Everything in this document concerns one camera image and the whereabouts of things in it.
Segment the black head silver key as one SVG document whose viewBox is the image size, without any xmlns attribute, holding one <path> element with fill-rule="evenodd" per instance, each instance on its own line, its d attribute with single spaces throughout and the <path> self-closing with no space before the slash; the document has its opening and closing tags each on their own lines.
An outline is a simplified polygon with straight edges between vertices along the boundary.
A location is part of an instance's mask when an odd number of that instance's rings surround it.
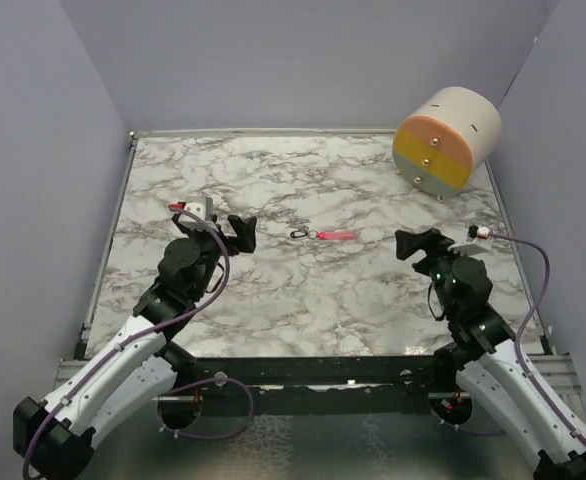
<svg viewBox="0 0 586 480">
<path fill-rule="evenodd" d="M 309 236 L 309 231 L 308 230 L 303 230 L 303 229 L 298 229 L 298 230 L 294 230 L 292 231 L 289 236 L 292 239 L 300 239 L 300 238 L 305 238 Z"/>
</svg>

